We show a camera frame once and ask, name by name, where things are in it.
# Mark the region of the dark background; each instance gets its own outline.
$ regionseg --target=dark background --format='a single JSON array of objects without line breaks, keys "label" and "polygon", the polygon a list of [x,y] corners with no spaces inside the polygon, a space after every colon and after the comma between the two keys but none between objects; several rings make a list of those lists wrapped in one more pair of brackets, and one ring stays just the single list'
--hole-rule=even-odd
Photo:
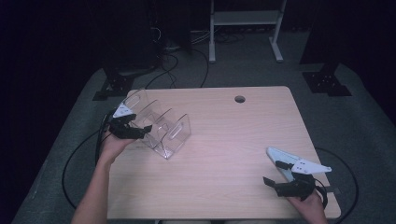
[{"label": "dark background", "polygon": [[[208,29],[208,0],[178,2],[1,1],[6,115],[1,131],[0,223],[14,217],[79,93],[106,58],[150,66],[161,54],[152,44],[150,25],[161,27],[165,36],[186,49],[189,29]],[[218,10],[279,4],[216,2]],[[282,29],[312,28],[301,63],[325,63],[336,57],[361,77],[395,122],[395,9],[390,0],[289,1]]]}]

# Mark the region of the human hand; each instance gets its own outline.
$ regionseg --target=human hand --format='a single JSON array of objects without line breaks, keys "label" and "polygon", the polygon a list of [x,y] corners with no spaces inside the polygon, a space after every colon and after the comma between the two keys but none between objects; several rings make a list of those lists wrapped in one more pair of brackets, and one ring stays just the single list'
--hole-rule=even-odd
[{"label": "human hand", "polygon": [[299,197],[287,197],[287,199],[308,223],[328,223],[324,215],[322,200],[316,190],[303,202]]},{"label": "human hand", "polygon": [[104,162],[110,165],[121,154],[121,152],[135,140],[136,139],[119,139],[110,131],[106,131],[104,133],[102,153],[99,158],[99,162]]}]

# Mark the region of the clear plastic organizer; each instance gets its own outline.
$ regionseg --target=clear plastic organizer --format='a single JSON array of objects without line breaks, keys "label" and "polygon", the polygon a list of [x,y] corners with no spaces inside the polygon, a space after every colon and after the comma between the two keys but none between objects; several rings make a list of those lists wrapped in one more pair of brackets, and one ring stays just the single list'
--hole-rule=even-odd
[{"label": "clear plastic organizer", "polygon": [[128,92],[122,102],[136,114],[130,125],[138,128],[152,125],[151,132],[142,141],[166,159],[178,152],[191,135],[187,114],[177,119],[172,108],[163,112],[160,102],[149,101],[144,89]]}]

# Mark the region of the wooden table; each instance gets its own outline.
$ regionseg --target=wooden table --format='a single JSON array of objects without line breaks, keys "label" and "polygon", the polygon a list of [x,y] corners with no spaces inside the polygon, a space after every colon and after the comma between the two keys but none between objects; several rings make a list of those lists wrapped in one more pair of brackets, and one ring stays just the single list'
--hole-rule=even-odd
[{"label": "wooden table", "polygon": [[[148,90],[150,100],[189,114],[191,137],[170,160],[139,142],[110,171],[108,218],[277,219],[299,217],[264,185],[285,178],[266,155],[276,147],[318,162],[286,87]],[[246,101],[237,103],[236,96]],[[325,186],[325,174],[315,175]],[[332,193],[325,210],[341,212]]]}]

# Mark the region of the gray carpet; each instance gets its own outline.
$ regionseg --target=gray carpet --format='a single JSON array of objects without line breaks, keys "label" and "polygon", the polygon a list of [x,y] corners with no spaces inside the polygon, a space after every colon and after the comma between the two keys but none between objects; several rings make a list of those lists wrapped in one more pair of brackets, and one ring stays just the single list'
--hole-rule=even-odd
[{"label": "gray carpet", "polygon": [[[204,87],[287,86],[290,88],[304,123],[316,147],[323,147],[341,157],[353,170],[359,183],[360,197],[354,211],[343,223],[393,223],[396,219],[396,132],[394,125],[375,100],[364,89],[359,77],[344,65],[336,70],[340,82],[352,96],[329,97],[312,93],[302,76],[303,71],[318,71],[320,64],[299,65],[304,51],[305,33],[282,32],[278,44],[283,63],[275,61],[268,43],[270,34],[245,35],[231,45],[216,45],[216,63],[209,65]],[[194,46],[208,54],[207,44]],[[199,52],[172,53],[178,65],[172,70],[177,88],[199,88],[205,78],[206,62]],[[164,66],[172,67],[175,59],[164,56]],[[145,87],[163,70],[139,77],[133,89]],[[26,196],[13,223],[69,223],[74,209],[62,191],[64,165],[74,149],[99,128],[103,115],[123,98],[94,102],[105,74],[98,70],[80,94],[35,183]],[[174,87],[168,75],[159,77],[149,89]],[[94,167],[96,136],[76,152],[66,170],[65,186],[73,203],[78,203],[90,181]],[[347,168],[329,153],[318,152],[322,163],[333,171],[328,174],[336,189],[343,214],[352,205],[355,186]],[[111,220],[110,223],[153,223],[153,220]],[[279,223],[303,223],[284,220]]]}]

